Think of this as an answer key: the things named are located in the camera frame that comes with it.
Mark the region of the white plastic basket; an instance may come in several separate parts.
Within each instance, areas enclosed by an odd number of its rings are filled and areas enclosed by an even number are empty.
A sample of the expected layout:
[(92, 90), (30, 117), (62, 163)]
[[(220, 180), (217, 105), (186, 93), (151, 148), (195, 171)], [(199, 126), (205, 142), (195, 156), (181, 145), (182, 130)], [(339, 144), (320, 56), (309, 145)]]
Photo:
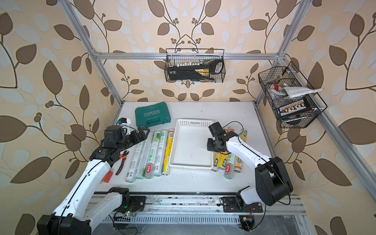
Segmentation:
[(170, 167), (211, 170), (214, 153), (207, 150), (212, 138), (212, 120), (180, 118), (176, 121), (168, 165)]

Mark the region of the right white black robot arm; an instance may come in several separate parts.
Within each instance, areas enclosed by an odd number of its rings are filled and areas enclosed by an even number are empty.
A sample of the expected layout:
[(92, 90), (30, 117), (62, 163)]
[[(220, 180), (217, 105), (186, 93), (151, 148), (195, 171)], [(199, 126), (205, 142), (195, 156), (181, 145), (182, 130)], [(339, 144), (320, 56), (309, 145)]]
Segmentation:
[(241, 204), (262, 202), (272, 206), (290, 197), (293, 185), (281, 158), (271, 158), (255, 150), (235, 132), (225, 131), (219, 122), (210, 125), (209, 130), (212, 138), (207, 141), (208, 151), (235, 154), (254, 170), (255, 184), (239, 191)]

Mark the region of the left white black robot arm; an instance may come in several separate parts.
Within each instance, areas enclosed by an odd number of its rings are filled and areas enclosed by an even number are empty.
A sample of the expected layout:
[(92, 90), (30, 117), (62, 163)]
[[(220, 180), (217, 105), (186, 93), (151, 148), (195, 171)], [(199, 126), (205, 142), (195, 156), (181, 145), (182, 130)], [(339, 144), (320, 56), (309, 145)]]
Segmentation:
[(132, 208), (129, 189), (112, 187), (106, 196), (90, 210), (87, 206), (97, 187), (120, 154), (147, 139), (150, 130), (140, 127), (130, 133), (120, 125), (104, 131), (104, 139), (91, 154), (90, 160), (67, 197), (50, 215), (42, 215), (37, 223), (40, 235), (90, 235), (113, 211)]

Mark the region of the clear plastic wrap roll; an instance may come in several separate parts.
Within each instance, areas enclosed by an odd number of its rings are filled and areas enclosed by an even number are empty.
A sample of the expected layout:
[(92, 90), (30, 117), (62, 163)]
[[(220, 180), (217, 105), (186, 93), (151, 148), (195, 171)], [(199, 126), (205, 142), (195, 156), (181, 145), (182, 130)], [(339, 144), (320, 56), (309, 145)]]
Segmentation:
[(142, 156), (142, 151), (145, 147), (145, 141), (139, 143), (134, 151), (131, 164), (129, 166), (125, 182), (133, 183), (135, 181), (136, 171), (138, 169), (139, 161)]

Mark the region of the green wrap roll right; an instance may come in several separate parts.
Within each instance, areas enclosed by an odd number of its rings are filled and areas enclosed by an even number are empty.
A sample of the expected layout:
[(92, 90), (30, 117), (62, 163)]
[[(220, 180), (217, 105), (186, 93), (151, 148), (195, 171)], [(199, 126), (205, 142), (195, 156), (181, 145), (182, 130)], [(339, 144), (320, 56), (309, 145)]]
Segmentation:
[(234, 173), (235, 173), (235, 170), (234, 170), (235, 162), (236, 162), (236, 155), (234, 153), (229, 154), (228, 161), (227, 161), (226, 168), (225, 168), (225, 173), (224, 173), (224, 177), (226, 179), (229, 179), (229, 180), (233, 179)]

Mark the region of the red black pliers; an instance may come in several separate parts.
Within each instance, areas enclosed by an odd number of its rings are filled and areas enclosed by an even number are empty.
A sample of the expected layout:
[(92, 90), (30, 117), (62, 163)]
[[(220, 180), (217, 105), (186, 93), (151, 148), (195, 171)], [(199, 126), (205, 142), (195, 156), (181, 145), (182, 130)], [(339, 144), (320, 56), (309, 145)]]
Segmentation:
[(125, 160), (127, 159), (127, 155), (129, 154), (129, 151), (126, 150), (124, 151), (120, 156), (119, 158), (121, 159), (121, 162), (120, 162), (120, 166), (118, 168), (118, 170), (116, 171), (116, 175), (119, 175), (123, 169), (123, 166), (124, 166), (124, 163), (125, 163)]

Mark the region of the green plastic tool case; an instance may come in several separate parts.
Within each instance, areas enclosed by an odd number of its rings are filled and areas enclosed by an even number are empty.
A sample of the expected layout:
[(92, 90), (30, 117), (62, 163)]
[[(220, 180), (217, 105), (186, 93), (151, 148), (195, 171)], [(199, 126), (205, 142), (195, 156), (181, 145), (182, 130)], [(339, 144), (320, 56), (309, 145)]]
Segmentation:
[(136, 126), (145, 128), (171, 122), (171, 116), (165, 102), (136, 108), (135, 118)]

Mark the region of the black yellow hand saw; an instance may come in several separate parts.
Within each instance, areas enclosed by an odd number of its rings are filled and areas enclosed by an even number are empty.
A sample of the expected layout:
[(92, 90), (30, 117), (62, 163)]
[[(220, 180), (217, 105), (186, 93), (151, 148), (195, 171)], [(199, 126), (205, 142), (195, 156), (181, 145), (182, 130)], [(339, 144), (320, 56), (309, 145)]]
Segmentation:
[(166, 80), (191, 80), (200, 82), (222, 82), (225, 76), (225, 63), (223, 59), (210, 61), (199, 60), (194, 62), (180, 62), (165, 68)]

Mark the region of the black bit set holder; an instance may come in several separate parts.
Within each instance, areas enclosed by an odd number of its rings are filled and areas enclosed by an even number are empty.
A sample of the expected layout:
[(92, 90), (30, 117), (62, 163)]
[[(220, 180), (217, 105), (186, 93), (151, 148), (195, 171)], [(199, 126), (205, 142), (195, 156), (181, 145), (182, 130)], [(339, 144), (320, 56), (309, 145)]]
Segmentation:
[(310, 111), (315, 107), (309, 102), (307, 98), (300, 99), (290, 104), (277, 108), (278, 118), (287, 118), (290, 116), (297, 116)]

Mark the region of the white paper sheet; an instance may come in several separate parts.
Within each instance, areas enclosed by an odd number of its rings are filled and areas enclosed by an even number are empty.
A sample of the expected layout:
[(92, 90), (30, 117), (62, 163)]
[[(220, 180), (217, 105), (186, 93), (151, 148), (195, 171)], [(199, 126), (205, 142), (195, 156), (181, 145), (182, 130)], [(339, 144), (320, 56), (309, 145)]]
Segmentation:
[(322, 88), (310, 89), (307, 87), (284, 87), (282, 89), (282, 92), (286, 94), (289, 98), (297, 98), (308, 94), (318, 93), (322, 90)]

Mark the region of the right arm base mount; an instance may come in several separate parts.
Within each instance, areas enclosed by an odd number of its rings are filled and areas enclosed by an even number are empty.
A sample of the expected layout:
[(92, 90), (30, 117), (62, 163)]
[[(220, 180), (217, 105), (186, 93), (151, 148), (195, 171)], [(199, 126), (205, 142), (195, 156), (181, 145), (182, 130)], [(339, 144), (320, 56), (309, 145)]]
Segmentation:
[(221, 198), (224, 212), (227, 213), (262, 213), (263, 208), (260, 202), (246, 204), (240, 197), (227, 196)]

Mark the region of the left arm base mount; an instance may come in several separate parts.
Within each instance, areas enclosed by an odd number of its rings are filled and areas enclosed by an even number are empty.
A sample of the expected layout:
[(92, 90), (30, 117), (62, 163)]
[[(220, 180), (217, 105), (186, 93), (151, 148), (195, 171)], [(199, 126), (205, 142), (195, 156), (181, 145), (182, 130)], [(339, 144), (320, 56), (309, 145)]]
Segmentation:
[(141, 212), (146, 205), (146, 196), (130, 195), (114, 212)]

